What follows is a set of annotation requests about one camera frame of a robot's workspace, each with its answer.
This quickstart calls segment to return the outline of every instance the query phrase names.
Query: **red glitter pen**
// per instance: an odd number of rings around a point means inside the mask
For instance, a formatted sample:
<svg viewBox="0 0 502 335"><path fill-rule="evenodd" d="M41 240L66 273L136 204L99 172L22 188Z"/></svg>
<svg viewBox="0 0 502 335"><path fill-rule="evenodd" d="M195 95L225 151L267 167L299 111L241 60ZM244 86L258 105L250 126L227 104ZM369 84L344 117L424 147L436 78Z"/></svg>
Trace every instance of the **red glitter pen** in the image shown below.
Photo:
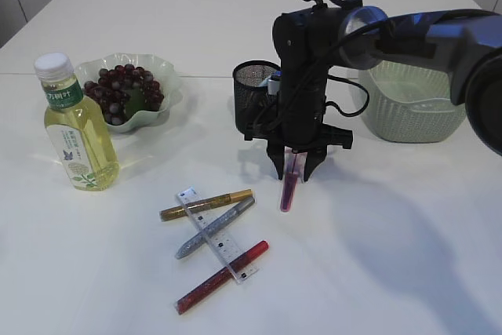
<svg viewBox="0 0 502 335"><path fill-rule="evenodd" d="M268 250L267 241L258 242L251 249L235 258L231 263L234 271L242 270L245 266L252 263L256 258ZM232 273L227 268L220 269L216 274L205 280L200 286L192 290L190 293L180 298L176 302L176 310L178 314L183 314L192 306L201 302L208 297L212 292L220 288L226 281L232 278Z"/></svg>

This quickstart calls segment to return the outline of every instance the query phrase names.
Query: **glass bowl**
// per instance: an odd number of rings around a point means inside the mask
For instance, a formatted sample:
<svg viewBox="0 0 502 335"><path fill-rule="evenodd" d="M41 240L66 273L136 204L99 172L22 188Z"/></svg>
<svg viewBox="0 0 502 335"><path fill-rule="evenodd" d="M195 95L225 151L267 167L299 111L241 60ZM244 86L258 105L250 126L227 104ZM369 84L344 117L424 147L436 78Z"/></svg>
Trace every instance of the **glass bowl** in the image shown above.
<svg viewBox="0 0 502 335"><path fill-rule="evenodd" d="M163 60L152 54L111 54L102 59L78 65L75 68L75 75L81 85L89 80L97 82L99 78L98 73L101 68L111 70L118 64L126 65L128 63L134 64L135 67L142 66L145 70L151 71L155 80L160 83L164 100L158 111L140 110L120 126L113 126L107 123L108 129L114 133L127 133L132 129L152 123L162 112L169 109L172 92L181 86L181 80L174 71L174 66L167 60Z"/></svg>

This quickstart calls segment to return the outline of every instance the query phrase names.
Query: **yellow liquid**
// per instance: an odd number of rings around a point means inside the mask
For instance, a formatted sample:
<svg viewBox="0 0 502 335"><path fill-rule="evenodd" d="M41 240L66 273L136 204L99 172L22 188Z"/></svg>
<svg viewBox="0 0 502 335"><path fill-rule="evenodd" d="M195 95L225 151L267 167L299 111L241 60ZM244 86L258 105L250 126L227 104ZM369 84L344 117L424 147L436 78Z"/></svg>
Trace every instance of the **yellow liquid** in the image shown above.
<svg viewBox="0 0 502 335"><path fill-rule="evenodd" d="M73 75L62 82L42 82L44 88L51 90L65 89L76 81ZM107 125L103 119L100 105L84 96L78 104L63 110L47 107L44 118L45 127L52 125L70 126L80 131L91 167L95 173L96 186L79 190L104 190L117 178L120 169L117 155L110 140Z"/></svg>

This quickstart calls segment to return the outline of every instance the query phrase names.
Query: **green label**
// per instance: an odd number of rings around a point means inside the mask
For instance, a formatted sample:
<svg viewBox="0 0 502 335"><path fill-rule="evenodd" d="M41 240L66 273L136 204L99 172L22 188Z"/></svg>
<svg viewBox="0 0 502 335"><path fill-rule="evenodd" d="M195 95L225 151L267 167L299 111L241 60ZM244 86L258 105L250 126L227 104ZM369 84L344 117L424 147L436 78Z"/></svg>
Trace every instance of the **green label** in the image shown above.
<svg viewBox="0 0 502 335"><path fill-rule="evenodd" d="M84 94L82 93L80 84L78 84L78 80L75 80L71 86L68 86L65 89L44 89L44 92L45 97L47 97L47 101L49 102L49 106L55 110L66 109L67 107L74 106L82 101L82 98L84 98Z"/></svg>

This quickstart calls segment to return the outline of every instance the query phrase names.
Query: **pen cap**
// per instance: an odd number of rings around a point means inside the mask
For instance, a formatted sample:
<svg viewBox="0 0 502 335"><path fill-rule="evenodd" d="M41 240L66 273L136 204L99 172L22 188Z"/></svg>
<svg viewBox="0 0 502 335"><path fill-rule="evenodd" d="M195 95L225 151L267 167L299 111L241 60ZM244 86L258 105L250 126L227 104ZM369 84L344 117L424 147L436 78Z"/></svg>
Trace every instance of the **pen cap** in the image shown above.
<svg viewBox="0 0 502 335"><path fill-rule="evenodd" d="M242 200L249 198L250 196L253 196L253 191L251 189L247 189L247 190L232 192L230 194L230 199L232 203L235 203L235 202L241 202Z"/></svg>

